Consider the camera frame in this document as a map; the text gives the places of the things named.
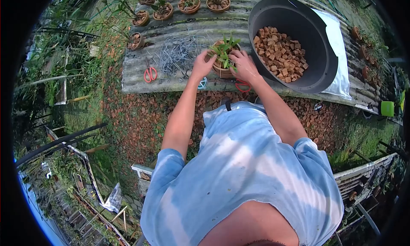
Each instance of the large black bucket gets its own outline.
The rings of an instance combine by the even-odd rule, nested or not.
[[[260,61],[253,38],[260,28],[266,26],[276,27],[280,33],[298,40],[306,50],[309,68],[300,79],[284,83]],[[253,59],[259,73],[266,78],[276,79],[294,91],[310,94],[322,92],[335,79],[338,58],[329,44],[326,24],[305,4],[297,0],[261,0],[250,12],[248,30]]]

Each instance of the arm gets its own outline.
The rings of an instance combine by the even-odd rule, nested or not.
[[[234,50],[229,58],[236,63],[238,70],[238,72],[235,72],[230,68],[232,74],[238,79],[247,81],[258,94],[269,121],[282,142],[293,146],[299,138],[307,137],[308,135],[298,117],[262,78],[246,51]]]
[[[205,50],[195,59],[192,74],[169,118],[164,132],[164,139],[162,140],[162,150],[167,148],[175,149],[184,159],[187,158],[188,143],[192,133],[196,90],[199,82],[211,71],[212,65],[217,58],[213,56],[208,62],[205,62],[207,53]]]

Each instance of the t-shirt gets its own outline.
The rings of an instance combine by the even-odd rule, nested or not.
[[[237,102],[205,112],[198,155],[185,165],[174,149],[158,153],[141,214],[154,246],[196,246],[249,200],[270,203],[300,245],[322,245],[344,206],[325,151],[309,138],[282,143],[262,105]]]

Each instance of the hand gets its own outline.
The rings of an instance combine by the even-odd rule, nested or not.
[[[191,78],[201,81],[212,69],[212,65],[217,59],[217,55],[214,55],[212,58],[208,56],[208,50],[202,51],[195,59],[193,63],[193,69],[191,73]]]
[[[246,81],[251,85],[262,78],[258,69],[256,69],[252,57],[248,56],[248,53],[245,50],[233,50],[228,57],[236,64],[238,72],[235,72],[232,67],[229,68],[235,78]]]

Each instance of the shoe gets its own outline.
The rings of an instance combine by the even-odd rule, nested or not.
[[[262,105],[262,100],[259,98],[259,96],[256,97],[254,104]]]
[[[230,100],[229,97],[224,96],[224,97],[221,99],[221,101],[219,102],[219,106],[225,105],[225,103],[226,103],[227,101],[229,101],[229,100]]]

